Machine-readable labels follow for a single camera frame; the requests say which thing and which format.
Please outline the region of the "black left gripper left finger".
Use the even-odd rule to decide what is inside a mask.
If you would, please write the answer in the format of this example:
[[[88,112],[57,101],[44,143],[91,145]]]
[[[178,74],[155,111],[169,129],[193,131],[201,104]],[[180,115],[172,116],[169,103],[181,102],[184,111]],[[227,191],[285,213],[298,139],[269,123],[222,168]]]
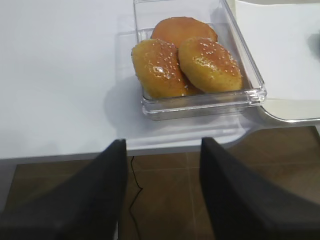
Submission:
[[[113,141],[39,198],[0,215],[2,240],[112,240],[127,188],[127,145]]]

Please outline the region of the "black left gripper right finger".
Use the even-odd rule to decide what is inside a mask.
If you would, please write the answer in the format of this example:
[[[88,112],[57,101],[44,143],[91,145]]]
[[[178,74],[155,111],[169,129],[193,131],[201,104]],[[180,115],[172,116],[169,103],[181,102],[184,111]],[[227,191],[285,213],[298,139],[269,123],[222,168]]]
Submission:
[[[211,137],[201,140],[200,185],[216,240],[318,240],[320,206],[252,171]]]

